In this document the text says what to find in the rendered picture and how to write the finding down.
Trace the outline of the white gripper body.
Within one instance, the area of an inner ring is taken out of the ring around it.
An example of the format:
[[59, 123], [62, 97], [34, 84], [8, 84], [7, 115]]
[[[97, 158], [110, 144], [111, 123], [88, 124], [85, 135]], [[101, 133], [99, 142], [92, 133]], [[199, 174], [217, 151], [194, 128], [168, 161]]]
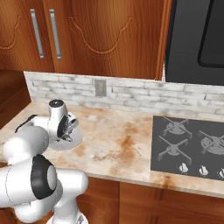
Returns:
[[74, 114], [68, 114], [68, 126], [67, 133], [72, 133], [73, 129], [75, 129], [79, 125], [79, 121]]

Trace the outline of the wide wooden cupboard door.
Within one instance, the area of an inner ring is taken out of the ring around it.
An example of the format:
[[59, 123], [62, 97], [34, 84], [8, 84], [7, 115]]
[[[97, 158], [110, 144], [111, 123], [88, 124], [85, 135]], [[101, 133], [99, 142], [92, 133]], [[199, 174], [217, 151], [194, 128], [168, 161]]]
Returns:
[[[161, 78], [165, 0], [43, 0], [43, 5], [57, 73]], [[50, 9], [55, 11], [61, 59]]]

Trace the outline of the narrow wooden cupboard door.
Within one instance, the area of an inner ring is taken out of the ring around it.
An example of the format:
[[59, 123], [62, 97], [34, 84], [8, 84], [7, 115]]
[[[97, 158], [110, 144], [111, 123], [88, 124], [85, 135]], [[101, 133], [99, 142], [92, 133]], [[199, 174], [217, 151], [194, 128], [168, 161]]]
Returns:
[[[44, 58], [33, 29], [30, 9], [35, 9]], [[53, 72], [42, 0], [0, 0], [0, 69]]]

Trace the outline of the black microwave oven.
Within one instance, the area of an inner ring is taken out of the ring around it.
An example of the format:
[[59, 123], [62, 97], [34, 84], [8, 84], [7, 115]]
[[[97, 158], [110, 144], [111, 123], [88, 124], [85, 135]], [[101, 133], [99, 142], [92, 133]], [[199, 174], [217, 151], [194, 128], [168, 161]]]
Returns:
[[224, 0], [172, 0], [168, 82], [224, 86]]

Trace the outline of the grey round plate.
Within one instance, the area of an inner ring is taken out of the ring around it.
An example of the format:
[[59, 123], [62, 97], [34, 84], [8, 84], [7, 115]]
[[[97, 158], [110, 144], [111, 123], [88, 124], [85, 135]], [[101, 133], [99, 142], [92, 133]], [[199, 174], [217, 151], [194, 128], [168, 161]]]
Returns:
[[78, 127], [67, 132], [61, 139], [51, 139], [49, 148], [55, 151], [68, 151], [78, 146], [82, 141], [82, 134]]

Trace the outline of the tall wooden cabinet side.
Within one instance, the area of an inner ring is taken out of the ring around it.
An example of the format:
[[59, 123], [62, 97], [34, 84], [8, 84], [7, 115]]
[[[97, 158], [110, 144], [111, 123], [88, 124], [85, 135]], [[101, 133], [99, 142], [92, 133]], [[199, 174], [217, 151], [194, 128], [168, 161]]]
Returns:
[[30, 103], [24, 72], [0, 70], [0, 129]]

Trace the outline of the wooden base cupboard front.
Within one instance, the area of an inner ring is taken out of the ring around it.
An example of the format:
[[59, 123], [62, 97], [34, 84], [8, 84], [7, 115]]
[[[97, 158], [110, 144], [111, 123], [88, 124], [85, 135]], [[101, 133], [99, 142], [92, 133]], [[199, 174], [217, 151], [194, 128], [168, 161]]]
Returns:
[[224, 199], [120, 184], [120, 224], [224, 224]]
[[88, 178], [86, 192], [77, 197], [80, 211], [89, 224], [119, 224], [120, 183], [103, 178]]

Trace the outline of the dark grey gas hob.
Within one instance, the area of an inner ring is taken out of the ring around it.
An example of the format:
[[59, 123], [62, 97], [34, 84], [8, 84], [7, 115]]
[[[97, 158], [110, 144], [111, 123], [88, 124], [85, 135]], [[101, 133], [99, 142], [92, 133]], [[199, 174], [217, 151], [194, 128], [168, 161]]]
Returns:
[[[179, 167], [185, 163], [187, 173]], [[200, 174], [200, 167], [208, 170]], [[224, 181], [224, 122], [155, 115], [152, 123], [150, 169], [190, 177]]]

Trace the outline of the grey wall socket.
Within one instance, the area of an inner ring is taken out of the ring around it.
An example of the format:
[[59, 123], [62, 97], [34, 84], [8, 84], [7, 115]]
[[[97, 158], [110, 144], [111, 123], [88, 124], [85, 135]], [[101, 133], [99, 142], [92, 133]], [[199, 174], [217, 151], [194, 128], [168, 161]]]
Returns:
[[107, 86], [105, 80], [95, 80], [95, 95], [97, 97], [106, 97], [107, 96]]

